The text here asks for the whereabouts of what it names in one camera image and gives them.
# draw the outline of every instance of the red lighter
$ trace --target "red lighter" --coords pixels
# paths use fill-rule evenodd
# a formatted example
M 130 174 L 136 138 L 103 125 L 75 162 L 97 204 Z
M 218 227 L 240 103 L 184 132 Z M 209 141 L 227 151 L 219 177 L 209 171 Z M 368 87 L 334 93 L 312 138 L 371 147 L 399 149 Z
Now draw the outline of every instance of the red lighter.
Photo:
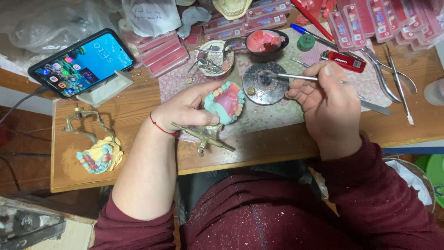
M 335 61 L 341 67 L 357 73 L 362 73 L 367 65 L 364 61 L 356 60 L 352 57 L 329 50 L 322 52 L 321 61 Z

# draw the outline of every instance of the human hand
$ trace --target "human hand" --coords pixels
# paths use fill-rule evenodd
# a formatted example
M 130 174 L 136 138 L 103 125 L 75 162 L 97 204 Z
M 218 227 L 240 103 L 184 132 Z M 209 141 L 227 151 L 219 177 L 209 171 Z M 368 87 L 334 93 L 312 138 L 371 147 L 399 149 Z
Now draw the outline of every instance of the human hand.
M 342 68 L 334 62 L 319 62 L 306 69 L 304 76 L 318 76 L 319 82 L 295 80 L 285 93 L 304 110 L 305 125 L 316 141 L 322 160 L 354 154 L 361 147 L 359 119 L 361 101 Z
M 217 81 L 190 86 L 157 107 L 151 112 L 151 118 L 159 127 L 169 133 L 174 133 L 177 130 L 171 125 L 173 122 L 181 126 L 217 125 L 219 123 L 217 115 L 199 110 L 199 108 L 203 107 L 208 93 L 223 84 L 225 82 Z

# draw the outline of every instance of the red pencil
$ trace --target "red pencil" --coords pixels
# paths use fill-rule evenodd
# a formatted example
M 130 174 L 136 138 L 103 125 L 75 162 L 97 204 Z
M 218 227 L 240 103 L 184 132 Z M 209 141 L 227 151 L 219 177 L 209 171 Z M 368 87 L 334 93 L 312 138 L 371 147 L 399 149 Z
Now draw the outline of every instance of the red pencil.
M 291 2 L 299 9 L 299 11 L 307 17 L 307 19 L 330 41 L 334 42 L 333 36 L 306 10 L 298 0 L 291 0 Z

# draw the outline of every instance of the phone stand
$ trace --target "phone stand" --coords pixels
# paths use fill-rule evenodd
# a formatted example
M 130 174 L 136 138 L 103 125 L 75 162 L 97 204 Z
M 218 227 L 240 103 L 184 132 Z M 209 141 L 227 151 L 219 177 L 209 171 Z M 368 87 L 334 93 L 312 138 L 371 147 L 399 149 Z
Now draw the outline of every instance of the phone stand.
M 134 83 L 131 73 L 121 70 L 115 70 L 114 72 L 116 73 L 114 78 L 107 80 L 90 92 L 78 95 L 77 99 L 97 108 Z

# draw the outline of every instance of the phone screen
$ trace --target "phone screen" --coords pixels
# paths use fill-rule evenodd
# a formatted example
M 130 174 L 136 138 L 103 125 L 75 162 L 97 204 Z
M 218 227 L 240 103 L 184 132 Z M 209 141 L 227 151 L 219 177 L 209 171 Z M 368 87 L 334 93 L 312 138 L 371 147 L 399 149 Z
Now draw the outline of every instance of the phone screen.
M 61 94 L 71 97 L 132 65 L 112 34 L 105 33 L 34 71 Z

